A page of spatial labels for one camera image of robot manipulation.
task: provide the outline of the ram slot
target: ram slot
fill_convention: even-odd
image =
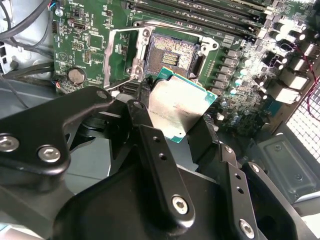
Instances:
[[[265,11],[265,8],[263,7],[260,10],[257,10],[257,9],[253,9],[251,7],[247,7],[247,6],[244,6],[243,4],[239,4],[232,1],[195,0],[194,2],[211,6],[216,9],[221,9],[228,12],[236,13],[241,16],[247,16],[247,17],[251,17],[252,15],[260,16]]]
[[[230,23],[225,23],[223,21],[216,20],[213,18],[211,19],[206,18],[204,20],[199,20],[203,17],[198,14],[193,14],[187,11],[181,11],[176,8],[175,9],[171,8],[173,11],[176,11],[176,12],[172,12],[172,11],[160,9],[159,7],[161,7],[161,4],[157,4],[157,7],[152,7],[149,4],[144,5],[144,4],[136,3],[134,9],[142,12],[149,12],[152,14],[159,14],[162,16],[179,19],[182,22],[193,23],[198,25],[199,27],[206,27],[208,29],[217,30],[219,32],[225,32],[230,35],[238,36],[241,38],[246,38],[248,35],[254,36],[253,34],[249,33],[246,29],[236,25],[232,25]]]
[[[156,3],[165,4],[171,7],[192,11],[193,13],[201,14],[203,16],[218,19],[227,23],[241,26],[246,29],[254,28],[255,23],[253,19],[258,20],[259,16],[251,16],[251,18],[246,16],[241,16],[236,13],[228,12],[225,10],[216,10],[213,7],[205,6],[200,3],[192,3],[187,0],[150,0]]]

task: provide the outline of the ventilation grille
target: ventilation grille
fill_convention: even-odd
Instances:
[[[310,110],[320,119],[320,85],[310,98]],[[287,126],[320,163],[320,122],[309,115],[306,99],[296,109]]]

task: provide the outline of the metal bracket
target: metal bracket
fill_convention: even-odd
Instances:
[[[159,214],[163,219],[159,220],[163,222],[161,227],[173,236],[183,234],[193,225],[196,214],[164,134],[153,127],[147,107],[138,100],[127,102],[123,117],[125,125],[119,128],[123,132],[129,130],[129,135],[125,140],[117,138],[110,141],[112,151],[116,151],[111,160],[110,174],[115,174],[121,166],[127,166],[130,152],[136,149],[144,169],[141,174],[150,179],[149,189],[154,190],[154,196],[150,198],[159,203]]]
[[[214,40],[212,37],[207,37],[207,36],[203,36],[199,33],[195,33],[195,32],[189,32],[188,30],[190,29],[186,29],[185,27],[181,27],[181,26],[177,26],[177,25],[173,25],[170,23],[166,23],[166,22],[161,22],[161,21],[155,21],[155,20],[146,20],[146,21],[136,21],[134,22],[134,24],[141,26],[141,27],[159,27],[159,28],[170,28],[173,31],[177,31],[180,33],[184,33],[187,35],[191,35],[191,36],[195,36],[199,38],[199,43],[201,43],[200,46],[200,51],[198,51],[198,55],[200,57],[203,57],[202,63],[201,63],[201,67],[200,67],[200,71],[199,74],[201,75],[201,73],[204,70],[205,67],[205,63],[206,63],[206,59],[209,55],[209,53],[211,51],[215,51],[217,49],[219,49],[219,43]]]
[[[249,179],[250,188],[256,190],[255,195],[259,197],[259,200],[264,199],[263,208],[267,208],[267,217],[275,215],[279,218],[280,216],[278,220],[285,224],[285,228],[278,227],[276,233],[273,230],[273,235],[279,239],[317,239],[261,167],[247,162],[242,166],[242,169]]]
[[[69,167],[79,125],[112,102],[91,86],[2,119],[0,146],[14,148],[0,147],[0,184],[52,189]]]
[[[198,172],[215,179],[224,192],[225,198],[221,200],[227,207],[224,224],[230,227],[231,237],[260,239],[246,175],[238,169],[234,151],[219,143],[212,121],[202,117],[187,134],[192,160],[198,164]]]
[[[136,55],[132,62],[132,67],[127,73],[130,74],[130,79],[138,79],[141,81],[144,77],[144,56],[146,52],[146,47],[149,44],[150,36],[155,27],[152,26],[139,26],[125,27],[121,29],[112,29],[109,32],[108,47],[104,51],[104,83],[103,88],[107,89],[110,86],[110,76],[111,76],[111,66],[110,66],[110,56],[114,51],[115,36],[117,33],[138,31],[138,37],[135,44]]]

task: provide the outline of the chip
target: chip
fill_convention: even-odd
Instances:
[[[240,52],[231,50],[231,49],[229,49],[227,52],[228,57],[231,57],[231,58],[238,58],[240,54],[241,54]]]
[[[158,75],[162,67],[188,78],[200,45],[167,35],[153,33],[145,60],[146,74]]]
[[[256,50],[257,52],[261,52],[261,51],[262,51],[262,49],[263,49],[263,47],[262,47],[262,46],[257,46],[255,50]]]
[[[213,84],[214,87],[221,89],[224,86],[224,83],[222,81],[215,81]]]
[[[224,74],[227,74],[229,71],[230,71],[230,67],[228,67],[228,66],[222,66],[220,68],[220,72],[222,72]]]
[[[89,35],[89,46],[95,49],[102,49],[104,43],[104,37],[98,35]]]
[[[224,75],[224,74],[219,73],[219,74],[216,76],[216,78],[217,78],[218,80],[220,80],[220,81],[225,81],[228,77],[227,77],[227,75]]]
[[[223,64],[228,65],[228,66],[231,66],[231,65],[236,64],[236,63],[237,63],[237,60],[231,59],[231,58],[228,58],[228,57],[226,57],[223,60]]]

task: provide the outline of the black plastic bracket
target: black plastic bracket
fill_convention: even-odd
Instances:
[[[264,229],[265,234],[276,235],[278,239],[317,240],[316,236],[261,167],[255,163],[247,162],[242,166],[242,169],[249,180],[250,189],[255,192],[255,197],[258,199],[255,205],[260,216],[258,220],[261,222],[260,227],[264,228],[263,223],[268,220],[268,229]],[[272,228],[269,219],[274,219],[278,225],[282,226]]]
[[[0,151],[0,184],[40,191],[55,187],[70,165],[69,150],[81,122],[106,111],[112,102],[106,91],[92,86],[2,119],[0,136],[16,138],[18,147]],[[58,160],[41,160],[43,147],[56,148]]]
[[[203,116],[187,136],[192,159],[198,164],[198,172],[215,179],[224,192],[222,202],[227,207],[227,222],[224,224],[230,227],[230,237],[260,239],[246,175],[238,169],[234,151],[219,142],[212,119]],[[249,225],[250,234],[241,228],[243,221]]]

